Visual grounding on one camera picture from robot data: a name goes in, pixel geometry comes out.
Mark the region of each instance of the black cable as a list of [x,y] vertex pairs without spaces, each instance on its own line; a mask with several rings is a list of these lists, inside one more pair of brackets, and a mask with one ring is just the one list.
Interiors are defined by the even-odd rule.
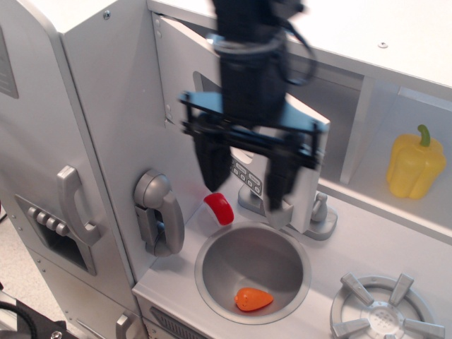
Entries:
[[4,215],[3,217],[0,218],[0,222],[2,222],[3,220],[5,220],[5,218],[6,218],[7,216],[8,216],[8,215],[5,213],[5,215]]
[[313,49],[311,48],[311,46],[309,46],[308,42],[302,37],[301,34],[299,34],[297,32],[297,30],[295,30],[294,26],[292,26],[292,24],[290,23],[289,20],[282,20],[280,22],[280,24],[281,24],[281,26],[284,29],[286,29],[289,32],[291,32],[304,45],[304,48],[308,51],[308,54],[309,54],[309,69],[308,69],[306,75],[303,78],[298,78],[298,79],[289,79],[289,78],[287,78],[287,76],[284,75],[285,80],[288,83],[290,83],[291,85],[304,86],[316,74],[316,70],[317,70],[317,58],[316,58],[316,55],[315,55]]
[[12,311],[19,317],[21,317],[27,323],[28,328],[30,329],[31,339],[37,339],[37,329],[35,322],[33,321],[33,319],[31,319],[27,312],[17,307],[16,305],[8,304],[7,302],[0,302],[0,309]]

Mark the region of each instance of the yellow bell pepper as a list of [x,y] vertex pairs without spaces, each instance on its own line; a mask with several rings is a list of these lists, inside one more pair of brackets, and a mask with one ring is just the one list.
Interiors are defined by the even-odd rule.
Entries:
[[386,180],[391,193],[400,198],[422,198],[446,168],[442,144],[430,138],[426,126],[417,130],[421,136],[403,134],[393,144]]

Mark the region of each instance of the sink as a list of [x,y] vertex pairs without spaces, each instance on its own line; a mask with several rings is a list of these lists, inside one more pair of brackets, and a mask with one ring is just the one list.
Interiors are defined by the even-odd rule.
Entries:
[[[302,245],[291,236],[259,222],[222,228],[199,251],[196,286],[206,304],[237,323],[271,323],[291,314],[304,300],[311,268]],[[256,311],[241,311],[237,291],[253,287],[273,295]]]

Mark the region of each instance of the vent slot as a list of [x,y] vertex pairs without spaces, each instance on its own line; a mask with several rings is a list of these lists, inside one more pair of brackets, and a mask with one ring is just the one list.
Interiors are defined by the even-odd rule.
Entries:
[[177,336],[178,339],[207,339],[155,307],[151,307],[150,312],[165,330],[169,331],[172,335]]
[[0,92],[14,99],[19,98],[16,82],[14,81],[13,69],[9,61],[3,30],[0,26]]

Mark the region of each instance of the orange toy carrot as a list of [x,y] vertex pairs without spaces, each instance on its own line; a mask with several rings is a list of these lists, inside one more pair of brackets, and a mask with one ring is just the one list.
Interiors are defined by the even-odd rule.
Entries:
[[256,288],[245,287],[237,292],[234,300],[242,311],[254,311],[270,304],[273,296]]

